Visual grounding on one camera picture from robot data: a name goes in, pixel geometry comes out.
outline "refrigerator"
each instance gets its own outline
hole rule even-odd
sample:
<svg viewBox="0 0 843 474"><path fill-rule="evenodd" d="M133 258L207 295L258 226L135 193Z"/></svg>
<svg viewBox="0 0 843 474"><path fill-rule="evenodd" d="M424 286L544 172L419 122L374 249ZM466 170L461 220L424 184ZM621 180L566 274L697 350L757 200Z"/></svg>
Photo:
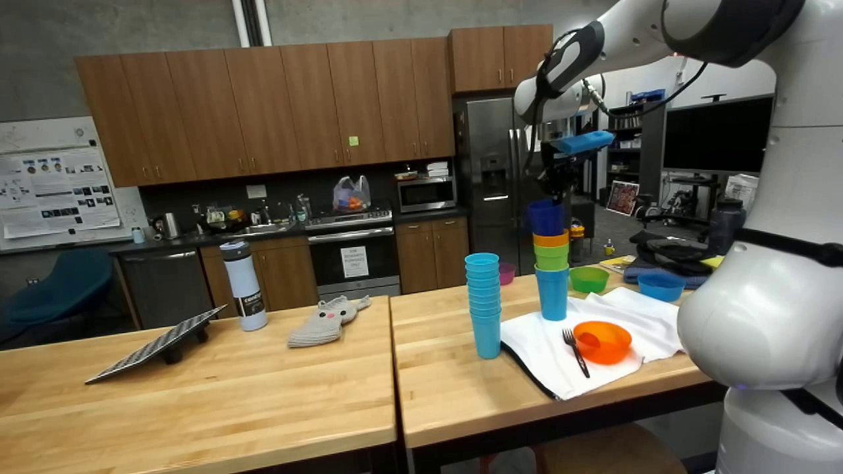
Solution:
<svg viewBox="0 0 843 474"><path fill-rule="evenodd" d="M502 96L455 104L455 150L473 254L498 254L517 274L532 274L528 207L552 199L538 175L544 160L554 160L554 149L544 150L544 139L532 139L532 126L513 113L512 99ZM571 195L569 216L586 225L586 249L571 246L571 264L586 264L595 225L594 200Z"/></svg>

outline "blue cup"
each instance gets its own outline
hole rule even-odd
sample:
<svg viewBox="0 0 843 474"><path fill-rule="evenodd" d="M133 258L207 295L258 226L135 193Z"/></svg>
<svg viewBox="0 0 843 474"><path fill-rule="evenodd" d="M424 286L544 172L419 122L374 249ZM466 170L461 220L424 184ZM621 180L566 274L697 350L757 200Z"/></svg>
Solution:
<svg viewBox="0 0 843 474"><path fill-rule="evenodd" d="M544 318L563 322L569 311L569 271L535 268Z"/></svg>
<svg viewBox="0 0 843 474"><path fill-rule="evenodd" d="M463 266L466 266L466 276L483 276L483 274L502 274L502 258L498 254L470 254L463 258Z"/></svg>
<svg viewBox="0 0 843 474"><path fill-rule="evenodd" d="M528 209L532 234L561 234L566 230L566 207L554 200L535 200Z"/></svg>
<svg viewBox="0 0 843 474"><path fill-rule="evenodd" d="M477 358L502 357L502 301L470 307Z"/></svg>
<svg viewBox="0 0 843 474"><path fill-rule="evenodd" d="M479 358L502 357L502 258L495 254L470 254L466 293Z"/></svg>

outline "brown cabinet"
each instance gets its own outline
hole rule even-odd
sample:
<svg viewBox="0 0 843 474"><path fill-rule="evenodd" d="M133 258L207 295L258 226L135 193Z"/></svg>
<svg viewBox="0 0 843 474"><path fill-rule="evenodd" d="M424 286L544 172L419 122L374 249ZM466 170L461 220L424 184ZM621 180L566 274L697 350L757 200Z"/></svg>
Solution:
<svg viewBox="0 0 843 474"><path fill-rule="evenodd" d="M299 135L290 122L290 87L278 47L230 51L226 67L242 130L242 160L251 175L299 170Z"/></svg>
<svg viewBox="0 0 843 474"><path fill-rule="evenodd" d="M449 39L79 58L116 184L454 155Z"/></svg>
<svg viewBox="0 0 843 474"><path fill-rule="evenodd" d="M419 158L454 155L452 51L446 38L413 39Z"/></svg>
<svg viewBox="0 0 843 474"><path fill-rule="evenodd" d="M290 112L278 126L292 126L299 155L290 160L299 172L342 166L341 122L329 75L328 46L280 47Z"/></svg>
<svg viewBox="0 0 843 474"><path fill-rule="evenodd" d="M242 135L216 52L79 58L116 184L242 175Z"/></svg>
<svg viewBox="0 0 843 474"><path fill-rule="evenodd" d="M76 72L109 155L110 180L116 184L155 183L149 160L154 149L137 133L137 116L126 113L135 112L135 96L125 72L125 60L120 55L79 58Z"/></svg>
<svg viewBox="0 0 843 474"><path fill-rule="evenodd" d="M513 91L532 76L554 43L554 27L454 29L454 92Z"/></svg>
<svg viewBox="0 0 843 474"><path fill-rule="evenodd" d="M307 238L278 238L251 243L254 266L262 282L267 311L317 304L317 276ZM232 287L218 249L203 249L207 279L213 307L226 304L226 316L238 314Z"/></svg>
<svg viewBox="0 0 843 474"><path fill-rule="evenodd" d="M167 180L172 170L178 170L178 178L192 180L249 175L251 170L242 160L245 139L238 122L226 55L216 51L170 52L167 67L172 75L170 87L174 92L170 113L178 116L178 133L188 142L188 155L174 155L162 164L159 180Z"/></svg>
<svg viewBox="0 0 843 474"><path fill-rule="evenodd" d="M329 46L329 76L341 125L341 150L345 164L386 160L386 125L374 75L371 43Z"/></svg>
<svg viewBox="0 0 843 474"><path fill-rule="evenodd" d="M374 46L383 160L454 155L449 39Z"/></svg>
<svg viewBox="0 0 843 474"><path fill-rule="evenodd" d="M400 293L463 286L466 220L398 225Z"/></svg>

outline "wooden table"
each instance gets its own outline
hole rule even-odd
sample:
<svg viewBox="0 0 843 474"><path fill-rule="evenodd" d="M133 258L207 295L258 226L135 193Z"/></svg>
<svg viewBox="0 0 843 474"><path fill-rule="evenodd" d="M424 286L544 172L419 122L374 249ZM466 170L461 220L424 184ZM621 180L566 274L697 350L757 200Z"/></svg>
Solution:
<svg viewBox="0 0 843 474"><path fill-rule="evenodd" d="M395 446L388 299L341 343L288 350L311 311L210 322L185 362L101 386L85 380L163 330L0 353L0 472L249 472Z"/></svg>
<svg viewBox="0 0 843 474"><path fill-rule="evenodd" d="M726 393L687 357L674 357L582 399L552 400L513 358L475 357L463 287L404 295L391 307L404 444L421 470L711 403ZM535 276L520 276L504 287L504 318L531 311L538 311Z"/></svg>

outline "blue chair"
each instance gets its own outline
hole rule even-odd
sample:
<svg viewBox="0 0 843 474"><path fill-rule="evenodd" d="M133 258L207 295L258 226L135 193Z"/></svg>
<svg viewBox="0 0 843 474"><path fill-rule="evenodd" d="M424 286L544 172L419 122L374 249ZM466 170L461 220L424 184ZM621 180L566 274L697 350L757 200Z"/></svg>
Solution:
<svg viewBox="0 0 843 474"><path fill-rule="evenodd" d="M62 254L48 279L23 287L0 308L0 347L83 337L85 316L109 299L110 286L109 254Z"/></svg>

